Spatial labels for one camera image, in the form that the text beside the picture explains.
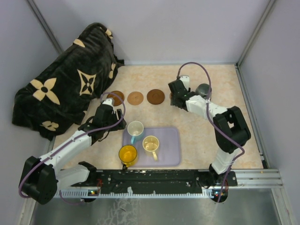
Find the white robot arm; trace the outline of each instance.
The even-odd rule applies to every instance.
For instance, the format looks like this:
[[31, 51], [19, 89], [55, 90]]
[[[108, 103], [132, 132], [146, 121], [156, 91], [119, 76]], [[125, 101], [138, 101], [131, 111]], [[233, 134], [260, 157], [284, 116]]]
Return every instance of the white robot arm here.
[[[172, 93], [171, 105], [195, 113], [206, 120], [208, 119], [207, 105], [209, 105], [209, 117], [222, 132], [241, 146], [250, 139], [251, 134], [240, 109], [236, 106], [232, 108], [218, 106], [195, 92], [191, 92], [189, 76], [180, 76], [176, 81], [169, 83], [169, 88]], [[228, 123], [233, 123], [233, 127], [229, 127]], [[215, 134], [219, 149], [214, 162], [210, 165], [210, 170], [220, 175], [227, 171], [240, 150], [218, 131], [215, 131]]]
[[95, 116], [89, 118], [86, 123], [82, 124], [78, 128], [78, 131], [63, 144], [47, 154], [42, 155], [40, 158], [33, 156], [28, 158], [23, 168], [20, 183], [35, 165], [45, 159], [48, 160], [39, 166], [23, 183], [21, 187], [22, 192], [40, 204], [46, 204], [53, 198], [58, 190], [79, 182], [85, 182], [89, 178], [93, 179], [96, 168], [86, 162], [80, 162], [78, 165], [66, 170], [62, 170], [62, 168], [73, 157], [99, 141], [106, 131], [125, 129], [126, 122], [122, 120], [118, 125], [109, 130], [102, 129], [90, 134], [86, 133], [97, 128], [105, 128], [113, 125], [121, 117], [121, 109], [115, 110], [113, 107], [113, 99], [108, 98], [98, 107]]

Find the purple tray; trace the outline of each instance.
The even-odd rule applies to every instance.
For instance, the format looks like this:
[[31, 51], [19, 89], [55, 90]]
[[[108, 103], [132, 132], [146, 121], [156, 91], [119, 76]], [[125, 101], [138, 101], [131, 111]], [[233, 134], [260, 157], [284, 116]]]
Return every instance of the purple tray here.
[[[181, 162], [180, 139], [177, 128], [175, 127], [151, 127], [144, 129], [144, 138], [153, 135], [159, 140], [158, 161], [146, 155], [142, 146], [143, 140], [134, 144], [137, 149], [138, 161], [132, 167], [164, 167], [177, 166]], [[123, 146], [130, 144], [131, 136], [124, 130]]]

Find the black blanket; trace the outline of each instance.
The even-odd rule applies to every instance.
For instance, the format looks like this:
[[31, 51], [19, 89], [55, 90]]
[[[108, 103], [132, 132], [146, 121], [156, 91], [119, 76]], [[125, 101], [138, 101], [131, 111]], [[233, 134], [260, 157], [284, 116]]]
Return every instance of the black blanket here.
[[113, 54], [112, 33], [89, 25], [37, 78], [15, 95], [12, 123], [51, 140], [81, 124], [89, 103], [114, 81], [124, 61]]

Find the mug handle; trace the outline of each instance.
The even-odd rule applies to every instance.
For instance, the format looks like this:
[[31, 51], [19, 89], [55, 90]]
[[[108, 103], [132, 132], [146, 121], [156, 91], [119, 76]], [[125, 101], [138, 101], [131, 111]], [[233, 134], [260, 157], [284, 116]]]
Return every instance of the mug handle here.
[[127, 170], [127, 169], [128, 167], [125, 164], [123, 164], [122, 170]]
[[155, 152], [153, 152], [153, 158], [154, 158], [155, 161], [158, 161], [158, 156]]
[[131, 138], [131, 142], [130, 142], [131, 144], [135, 144], [136, 143], [136, 138], [135, 138], [135, 136], [132, 136], [132, 138]]

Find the round coaster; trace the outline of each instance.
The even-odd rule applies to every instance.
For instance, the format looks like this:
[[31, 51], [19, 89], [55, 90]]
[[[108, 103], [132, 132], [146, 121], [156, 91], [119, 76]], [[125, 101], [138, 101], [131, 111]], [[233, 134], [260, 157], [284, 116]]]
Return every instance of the round coaster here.
[[159, 105], [161, 104], [165, 99], [165, 94], [158, 89], [153, 89], [148, 92], [147, 94], [147, 100], [153, 105]]
[[138, 91], [131, 92], [127, 97], [127, 101], [131, 105], [139, 105], [140, 103], [142, 103], [143, 100], [144, 100], [143, 94]]
[[[118, 90], [114, 90], [114, 91], [112, 91], [112, 93], [116, 94], [117, 96], [119, 96], [122, 99], [122, 101], [124, 101], [124, 94], [122, 92], [120, 92]], [[113, 106], [119, 106], [122, 104], [122, 102], [114, 95], [109, 94], [109, 95], [107, 95], [107, 97], [113, 98], [113, 100], [114, 100]]]

